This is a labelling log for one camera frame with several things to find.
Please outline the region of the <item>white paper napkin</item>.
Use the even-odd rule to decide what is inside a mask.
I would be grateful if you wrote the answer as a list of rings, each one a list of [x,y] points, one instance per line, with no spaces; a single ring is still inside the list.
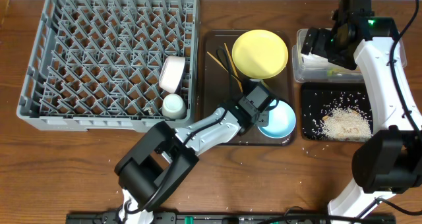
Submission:
[[[302,62],[305,67],[329,67],[331,63],[328,62],[328,59],[313,55],[312,53],[305,55],[301,54]]]

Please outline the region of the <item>green snack wrapper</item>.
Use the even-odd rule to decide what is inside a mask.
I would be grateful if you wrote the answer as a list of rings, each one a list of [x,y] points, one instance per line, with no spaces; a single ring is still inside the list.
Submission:
[[[362,77],[360,70],[347,70],[347,69],[330,69],[327,71],[329,77]]]

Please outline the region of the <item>wooden chopstick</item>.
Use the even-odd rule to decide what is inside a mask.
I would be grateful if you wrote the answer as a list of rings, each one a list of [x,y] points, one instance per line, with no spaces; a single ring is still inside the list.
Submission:
[[[231,54],[230,54],[230,52],[229,52],[229,49],[228,49],[228,46],[227,46],[227,44],[226,44],[226,43],[224,43],[224,47],[225,47],[225,49],[226,49],[227,56],[229,57],[229,62],[230,62],[231,68],[233,69],[233,73],[234,73],[234,75],[235,75],[235,77],[236,77],[236,80],[237,80],[237,83],[238,83],[239,89],[240,89],[240,91],[241,91],[241,92],[243,92],[242,82],[240,81],[240,79],[239,79],[239,77],[238,77],[238,73],[237,73],[237,70],[236,70],[236,68],[235,68],[235,64],[234,64],[234,62],[233,62],[233,59],[232,59],[232,57],[231,57]]]
[[[219,66],[221,66],[232,78],[234,78],[239,87],[241,87],[241,81],[240,79],[238,79],[238,77],[236,77],[235,75],[233,75],[231,72],[228,71],[227,67],[225,67],[220,60],[218,60],[215,56],[213,56],[209,51],[206,52],[208,56],[210,56]]]

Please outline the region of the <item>light blue bowl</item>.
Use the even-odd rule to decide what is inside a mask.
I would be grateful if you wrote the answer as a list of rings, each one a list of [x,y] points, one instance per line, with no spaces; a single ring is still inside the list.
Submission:
[[[290,104],[273,100],[268,115],[268,125],[259,126],[263,135],[269,138],[284,138],[290,135],[296,126],[296,116]]]

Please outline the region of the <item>yellow plate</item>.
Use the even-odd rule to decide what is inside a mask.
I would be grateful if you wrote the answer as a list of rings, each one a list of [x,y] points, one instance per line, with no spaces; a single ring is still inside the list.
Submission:
[[[286,67],[289,54],[286,42],[268,30],[250,30],[233,44],[231,56],[237,69],[254,79],[268,79]]]

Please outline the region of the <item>white paper cup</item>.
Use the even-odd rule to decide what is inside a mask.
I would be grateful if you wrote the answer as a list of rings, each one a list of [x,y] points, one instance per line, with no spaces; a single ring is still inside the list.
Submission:
[[[162,114],[167,119],[184,119],[187,107],[182,97],[177,94],[167,95],[163,100]]]

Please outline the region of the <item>white pink bowl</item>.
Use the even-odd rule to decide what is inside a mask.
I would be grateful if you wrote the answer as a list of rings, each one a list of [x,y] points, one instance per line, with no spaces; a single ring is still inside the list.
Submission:
[[[162,67],[159,79],[159,87],[174,94],[181,81],[185,67],[185,58],[169,56]]]

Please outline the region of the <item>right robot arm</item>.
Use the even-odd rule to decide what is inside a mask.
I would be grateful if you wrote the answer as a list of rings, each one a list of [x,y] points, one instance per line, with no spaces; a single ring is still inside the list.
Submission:
[[[328,204],[327,223],[365,223],[379,204],[421,185],[421,112],[400,57],[403,30],[375,16],[371,0],[339,0],[331,29],[310,28],[303,55],[363,75],[373,116],[373,136],[353,155],[353,178]]]

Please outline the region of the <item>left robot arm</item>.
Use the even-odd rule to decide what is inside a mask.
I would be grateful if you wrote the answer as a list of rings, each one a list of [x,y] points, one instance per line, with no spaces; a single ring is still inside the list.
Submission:
[[[275,99],[242,96],[221,103],[210,116],[186,127],[154,125],[115,166],[123,204],[122,223],[151,223],[161,206],[210,148],[246,133],[260,114],[278,105]]]

